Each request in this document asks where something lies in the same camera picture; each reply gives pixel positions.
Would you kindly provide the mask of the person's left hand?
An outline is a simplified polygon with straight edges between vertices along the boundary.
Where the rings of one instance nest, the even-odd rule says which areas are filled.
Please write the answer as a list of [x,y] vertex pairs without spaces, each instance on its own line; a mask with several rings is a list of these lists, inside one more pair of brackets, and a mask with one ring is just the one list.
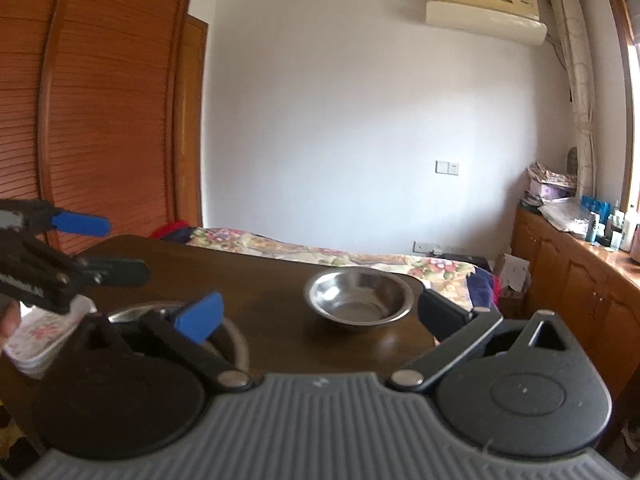
[[4,348],[21,325],[21,319],[20,304],[15,300],[9,301],[0,316],[0,349]]

